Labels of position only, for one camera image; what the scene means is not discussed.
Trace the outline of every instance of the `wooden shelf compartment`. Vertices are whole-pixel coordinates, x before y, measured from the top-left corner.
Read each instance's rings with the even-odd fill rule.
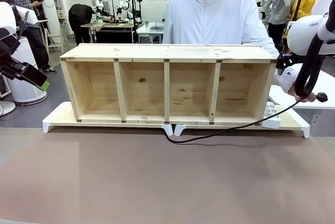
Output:
[[[115,62],[122,122],[163,124],[164,63]]]
[[[263,117],[274,64],[221,64],[216,125],[244,125]]]
[[[121,122],[112,62],[61,64],[77,121]]]
[[[216,66],[215,63],[170,63],[171,124],[210,123]]]

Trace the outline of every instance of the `white hooded jacket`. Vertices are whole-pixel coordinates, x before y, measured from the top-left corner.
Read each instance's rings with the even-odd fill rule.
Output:
[[[260,44],[273,58],[279,53],[259,19],[255,0],[170,0],[164,44]],[[287,92],[297,73],[287,68],[273,84]]]

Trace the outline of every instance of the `sneaker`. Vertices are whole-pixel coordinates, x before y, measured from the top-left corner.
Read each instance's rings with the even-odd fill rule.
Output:
[[[55,74],[55,73],[57,73],[57,71],[54,68],[52,68],[52,67],[47,68],[46,70],[41,70],[41,72],[46,73],[46,74]]]

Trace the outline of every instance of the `person bending over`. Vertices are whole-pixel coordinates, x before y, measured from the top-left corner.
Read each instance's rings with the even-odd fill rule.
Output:
[[[259,19],[255,0],[170,0],[164,26],[164,44],[260,44],[273,58],[279,52]],[[287,68],[274,84],[295,93],[297,73]],[[304,102],[313,102],[310,94]]]
[[[74,32],[75,41],[77,45],[85,42],[89,43],[90,30],[88,28],[82,28],[82,25],[88,24],[92,20],[94,11],[91,7],[82,4],[74,4],[69,11],[69,22]]]

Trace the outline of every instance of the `black pants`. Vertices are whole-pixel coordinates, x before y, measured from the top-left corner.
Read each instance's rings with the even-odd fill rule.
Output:
[[[281,51],[280,43],[282,41],[283,32],[286,27],[286,24],[270,24],[269,23],[269,37],[272,38],[274,45],[276,46],[277,50]]]
[[[85,42],[90,43],[90,30],[88,28],[82,28],[81,25],[88,24],[90,21],[87,21],[87,19],[69,14],[69,22],[70,26],[74,32],[75,41],[77,45],[79,43]]]
[[[49,56],[46,47],[43,44],[39,28],[28,27],[23,36],[29,41],[33,57],[35,58],[37,67],[46,70],[50,68]]]

